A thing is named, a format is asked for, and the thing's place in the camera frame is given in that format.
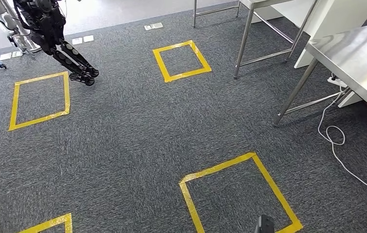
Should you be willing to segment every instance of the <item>robot leg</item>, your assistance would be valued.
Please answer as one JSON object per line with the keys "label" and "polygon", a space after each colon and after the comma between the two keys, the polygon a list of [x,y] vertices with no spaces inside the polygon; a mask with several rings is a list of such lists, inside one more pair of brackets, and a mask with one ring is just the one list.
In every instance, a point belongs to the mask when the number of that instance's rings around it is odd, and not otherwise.
{"label": "robot leg", "polygon": [[81,69],[89,74],[92,78],[95,78],[99,75],[99,71],[93,68],[93,66],[70,43],[63,41],[61,44],[61,49],[75,62],[83,66]]}
{"label": "robot leg", "polygon": [[66,57],[65,54],[60,51],[55,50],[53,58],[73,72],[69,75],[69,78],[72,81],[78,81],[86,84],[87,86],[92,86],[95,83],[95,79],[82,70],[83,66],[75,64],[70,58]]}
{"label": "robot leg", "polygon": [[69,75],[71,80],[84,83],[87,86],[92,86],[95,83],[95,79],[83,70],[84,66],[76,64],[65,54],[56,49],[55,44],[53,44],[54,41],[46,40],[43,35],[37,32],[31,32],[31,40],[37,43],[47,55],[52,56],[61,65],[70,70],[72,72],[72,74]]}

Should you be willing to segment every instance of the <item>table leg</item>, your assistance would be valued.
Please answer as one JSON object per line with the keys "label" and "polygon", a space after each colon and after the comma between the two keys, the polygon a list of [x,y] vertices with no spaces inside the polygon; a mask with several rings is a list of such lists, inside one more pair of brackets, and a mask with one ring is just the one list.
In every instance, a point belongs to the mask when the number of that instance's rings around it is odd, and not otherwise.
{"label": "table leg", "polygon": [[238,9],[236,10],[236,17],[239,16],[239,9],[241,8],[241,1],[238,2]]}
{"label": "table leg", "polygon": [[314,3],[312,3],[311,8],[309,8],[308,14],[306,15],[305,19],[303,20],[302,25],[300,27],[300,30],[297,34],[297,37],[295,37],[294,43],[292,44],[291,52],[289,53],[288,58],[285,59],[286,61],[288,61],[289,58],[291,58],[292,53],[294,52],[294,50],[295,50],[295,48],[298,44],[298,41],[299,41],[300,37],[302,36],[303,29],[305,28],[306,23],[308,22],[309,18],[311,17],[311,14],[314,11],[315,6],[317,5],[317,3],[318,3],[318,0],[315,0]]}
{"label": "table leg", "polygon": [[276,115],[273,124],[278,125],[279,121],[282,119],[282,117],[285,115],[285,112],[288,110],[289,106],[291,106],[292,102],[294,101],[295,97],[299,93],[299,91],[302,89],[302,87],[305,85],[306,81],[308,80],[309,76],[311,75],[312,71],[314,71],[314,68],[317,66],[318,60],[313,59],[311,63],[309,64],[308,68],[306,69],[305,73],[303,74],[302,78],[298,82],[295,89],[292,91],[291,95],[288,97],[288,100],[284,103],[281,111],[279,114]]}
{"label": "table leg", "polygon": [[194,23],[192,24],[192,26],[195,28],[196,27],[196,4],[197,0],[194,0]]}
{"label": "table leg", "polygon": [[242,37],[241,49],[239,50],[238,60],[237,60],[236,65],[235,65],[234,79],[236,79],[237,76],[238,76],[239,67],[240,67],[241,61],[242,61],[242,56],[244,55],[245,44],[246,44],[246,41],[247,41],[247,38],[248,38],[250,23],[252,22],[252,17],[253,17],[253,5],[249,9],[247,23],[245,25],[245,30],[244,30],[244,35]]}

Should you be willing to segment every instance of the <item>white floor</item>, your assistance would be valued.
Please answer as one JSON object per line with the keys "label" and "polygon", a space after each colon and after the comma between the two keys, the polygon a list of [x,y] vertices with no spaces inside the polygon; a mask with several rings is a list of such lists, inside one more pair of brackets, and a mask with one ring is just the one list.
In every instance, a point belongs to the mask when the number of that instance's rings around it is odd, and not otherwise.
{"label": "white floor", "polygon": [[[233,0],[200,0],[198,7],[231,1]],[[81,2],[62,0],[59,4],[64,14],[67,10],[65,34],[80,33],[193,9],[192,0],[83,0]],[[0,24],[0,49],[11,46],[1,27]]]}

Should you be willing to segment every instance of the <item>table top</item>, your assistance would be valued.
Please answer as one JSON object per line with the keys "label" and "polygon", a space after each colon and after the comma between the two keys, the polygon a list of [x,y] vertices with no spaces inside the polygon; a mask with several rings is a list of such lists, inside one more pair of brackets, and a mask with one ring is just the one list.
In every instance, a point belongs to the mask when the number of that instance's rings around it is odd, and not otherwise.
{"label": "table top", "polygon": [[271,5],[284,3],[284,2],[292,1],[292,0],[240,0],[240,1],[242,4],[244,4],[249,9],[252,7],[252,5],[255,9],[257,9],[257,8],[271,6]]}
{"label": "table top", "polygon": [[367,102],[367,26],[310,40],[306,49]]}

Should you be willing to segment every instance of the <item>black robot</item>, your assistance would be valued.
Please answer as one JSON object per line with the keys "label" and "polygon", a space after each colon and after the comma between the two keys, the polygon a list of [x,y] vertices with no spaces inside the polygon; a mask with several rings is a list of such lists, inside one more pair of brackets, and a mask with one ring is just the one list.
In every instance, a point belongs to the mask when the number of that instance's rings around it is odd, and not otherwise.
{"label": "black robot", "polygon": [[[49,56],[65,66],[72,73],[69,78],[91,86],[99,71],[64,38],[65,17],[61,14],[59,0],[13,0],[14,8],[22,26],[31,30],[30,38]],[[60,45],[73,61],[56,49]]]}

